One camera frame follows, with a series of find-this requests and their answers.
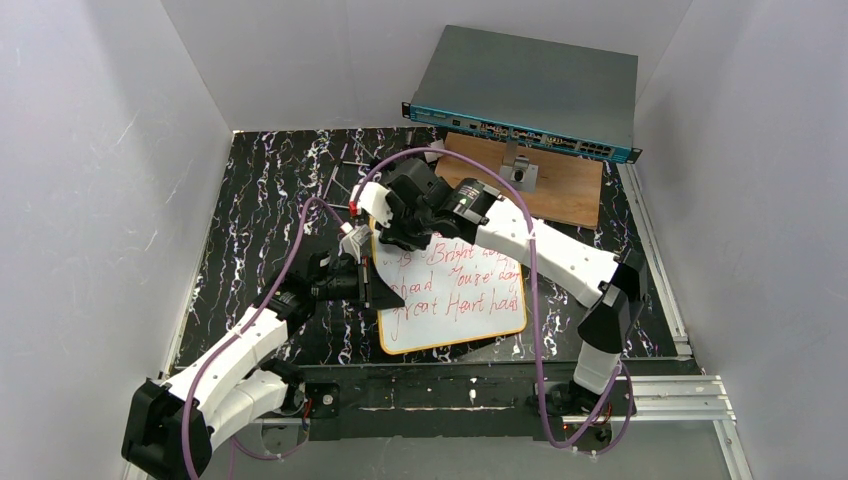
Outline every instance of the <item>wooden board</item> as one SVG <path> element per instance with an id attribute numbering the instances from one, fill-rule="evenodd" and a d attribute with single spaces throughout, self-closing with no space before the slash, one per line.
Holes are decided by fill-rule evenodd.
<path id="1" fill-rule="evenodd" d="M 498 172 L 506 144 L 449 133 L 445 148 Z M 594 229 L 598 226 L 603 174 L 601 162 L 527 147 L 518 147 L 516 154 L 526 156 L 531 163 L 539 166 L 536 191 L 521 193 L 533 216 L 579 227 Z M 465 178 L 476 178 L 511 197 L 496 180 L 455 158 L 442 157 L 436 166 L 436 175 L 444 177 L 452 186 Z"/>

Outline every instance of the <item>floor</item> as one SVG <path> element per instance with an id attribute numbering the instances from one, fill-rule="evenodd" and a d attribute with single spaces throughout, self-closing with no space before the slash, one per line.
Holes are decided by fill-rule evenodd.
<path id="1" fill-rule="evenodd" d="M 369 162 L 402 149 L 406 128 L 259 132 L 235 136 L 218 203 L 210 225 L 188 320 L 175 367 L 192 363 L 213 345 L 229 325 L 244 314 L 266 281 L 279 269 L 293 239 L 296 210 L 304 200 L 323 193 L 339 160 Z M 436 129 L 414 129 L 415 143 L 441 138 Z M 348 188 L 364 169 L 343 166 L 338 179 Z M 331 203 L 346 203 L 347 194 L 333 186 Z M 554 224 L 558 230 L 590 245 L 621 252 L 642 250 L 617 169 L 606 165 L 601 213 L 596 230 Z M 308 223 L 307 248 L 335 251 L 335 227 L 314 212 Z M 585 309 L 549 281 L 540 282 L 544 295 L 544 357 L 576 360 L 581 341 L 576 327 Z M 672 335 L 653 279 L 649 302 L 627 346 L 630 357 L 676 356 Z M 277 356 L 300 365 L 415 362 L 503 362 L 533 358 L 532 334 L 464 343 L 404 355 L 380 348 L 376 315 L 343 304 L 320 306 Z"/>
<path id="2" fill-rule="evenodd" d="M 239 433 L 250 449 L 274 453 L 294 444 L 294 428 Z M 229 447 L 204 479 L 227 478 Z M 712 422 L 633 422 L 613 452 L 592 460 L 528 438 L 363 438 L 307 442 L 285 462 L 236 456 L 234 478 L 351 480 L 512 480 L 517 478 L 729 480 Z"/>

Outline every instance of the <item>whiteboard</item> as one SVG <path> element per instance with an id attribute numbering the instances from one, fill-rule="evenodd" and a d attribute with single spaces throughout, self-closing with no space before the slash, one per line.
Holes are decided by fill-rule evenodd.
<path id="1" fill-rule="evenodd" d="M 386 353 L 424 350 L 524 330 L 521 266 L 506 255 L 433 235 L 426 250 L 405 252 L 374 236 L 380 277 L 403 308 L 380 310 Z"/>

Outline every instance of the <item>gray wall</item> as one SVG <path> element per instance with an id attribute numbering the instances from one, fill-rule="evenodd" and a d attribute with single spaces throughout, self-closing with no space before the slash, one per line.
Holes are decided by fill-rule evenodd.
<path id="1" fill-rule="evenodd" d="M 758 478 L 845 478 L 848 3 L 696 0 L 637 106 L 695 354 Z"/>
<path id="2" fill-rule="evenodd" d="M 159 2 L 0 7 L 0 478 L 119 478 L 232 133 Z"/>
<path id="3" fill-rule="evenodd" d="M 405 124 L 446 24 L 638 55 L 641 91 L 690 3 L 163 0 L 234 130 Z"/>

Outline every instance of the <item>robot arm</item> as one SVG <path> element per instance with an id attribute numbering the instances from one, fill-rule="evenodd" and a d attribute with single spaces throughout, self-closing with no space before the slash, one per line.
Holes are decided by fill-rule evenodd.
<path id="1" fill-rule="evenodd" d="M 428 166 L 407 159 L 380 183 L 363 186 L 358 208 L 382 228 L 380 241 L 404 250 L 424 249 L 433 233 L 530 263 L 521 210 L 495 188 L 466 178 L 456 188 Z M 583 340 L 572 391 L 592 404 L 609 381 L 647 288 L 647 266 L 634 251 L 621 257 L 533 221 L 539 273 L 568 290 L 589 310 L 578 327 Z"/>
<path id="2" fill-rule="evenodd" d="M 346 237 L 351 246 L 367 240 L 361 230 Z M 331 262 L 323 253 L 309 259 L 305 276 L 287 274 L 268 307 L 241 333 L 267 293 L 191 366 L 162 385 L 147 380 L 136 390 L 121 447 L 125 459 L 155 478 L 187 478 L 180 425 L 188 392 L 200 366 L 224 343 L 231 342 L 201 376 L 193 397 L 189 447 L 198 472 L 203 472 L 218 446 L 260 415 L 286 405 L 297 407 L 293 393 L 303 382 L 299 370 L 277 359 L 263 359 L 314 315 L 317 302 L 349 300 L 378 309 L 403 306 L 403 299 L 379 278 L 373 262 L 347 253 Z"/>

